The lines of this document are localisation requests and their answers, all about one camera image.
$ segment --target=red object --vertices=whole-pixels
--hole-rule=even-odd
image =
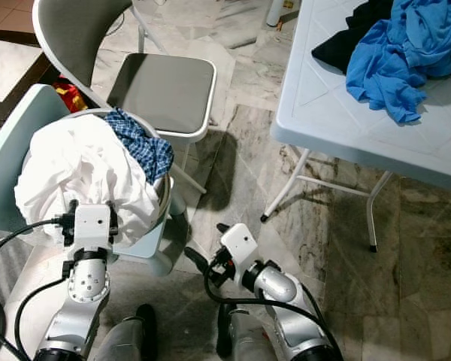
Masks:
[[[75,85],[56,82],[53,83],[52,86],[60,95],[60,98],[62,98],[71,113],[83,111],[88,108],[80,91]]]

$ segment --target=white cloth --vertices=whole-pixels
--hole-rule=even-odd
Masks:
[[[128,247],[147,233],[159,216],[159,197],[137,161],[112,128],[95,115],[58,120],[32,137],[29,159],[15,186],[15,199],[27,223],[47,220],[80,204],[112,201],[119,218],[114,244]],[[56,243],[62,229],[44,231]]]

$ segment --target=table top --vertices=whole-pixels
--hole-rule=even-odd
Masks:
[[[346,77],[311,50],[347,29],[364,0],[302,0],[277,117],[271,135],[350,162],[451,188],[451,77],[429,80],[421,119],[399,126],[346,90]]]

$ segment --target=checkered fabric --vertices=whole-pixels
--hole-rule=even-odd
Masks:
[[[150,138],[145,130],[120,108],[114,108],[107,114],[105,121],[130,155],[141,165],[149,184],[168,173],[174,161],[174,151],[168,141]]]

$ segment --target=gray chair seat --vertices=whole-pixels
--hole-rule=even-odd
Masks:
[[[107,103],[143,117],[156,129],[197,132],[207,116],[213,75],[205,60],[129,54]]]

